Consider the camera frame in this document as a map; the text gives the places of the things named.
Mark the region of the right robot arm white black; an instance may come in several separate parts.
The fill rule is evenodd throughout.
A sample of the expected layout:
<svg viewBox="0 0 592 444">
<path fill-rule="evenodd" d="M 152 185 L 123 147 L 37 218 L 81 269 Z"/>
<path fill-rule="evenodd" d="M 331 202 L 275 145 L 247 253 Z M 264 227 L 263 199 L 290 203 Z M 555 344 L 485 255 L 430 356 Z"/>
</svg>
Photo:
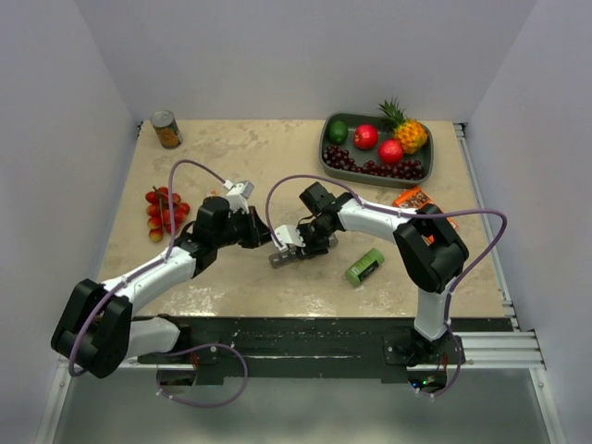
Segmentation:
<svg viewBox="0 0 592 444">
<path fill-rule="evenodd" d="M 335 233 L 359 232 L 397 246 L 405 270 L 418 288 L 413 328 L 396 342 L 393 352 L 402 364 L 431 364 L 450 338 L 452 287 L 469 252 L 439 208 L 427 204 L 413 212 L 363 200 L 349 192 L 336 197 L 316 182 L 300 194 L 311 220 L 297 225 L 301 258 L 327 254 Z"/>
</svg>

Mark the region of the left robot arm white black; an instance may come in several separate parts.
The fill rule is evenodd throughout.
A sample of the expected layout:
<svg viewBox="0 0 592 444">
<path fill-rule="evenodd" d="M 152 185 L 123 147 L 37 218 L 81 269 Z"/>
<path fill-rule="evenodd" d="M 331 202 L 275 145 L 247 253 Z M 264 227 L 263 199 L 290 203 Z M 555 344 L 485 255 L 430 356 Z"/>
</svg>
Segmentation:
<svg viewBox="0 0 592 444">
<path fill-rule="evenodd" d="M 171 363 L 191 354 L 191 340 L 163 318 L 137 321 L 134 315 L 178 284 L 199 276 L 220 249 L 240 245 L 255 249 L 270 242 L 271 231 L 248 206 L 234 210 L 228 199 L 209 197 L 173 246 L 120 277 L 76 284 L 57 323 L 51 348 L 68 358 L 75 375 L 111 375 L 126 359 L 161 353 Z"/>
</svg>

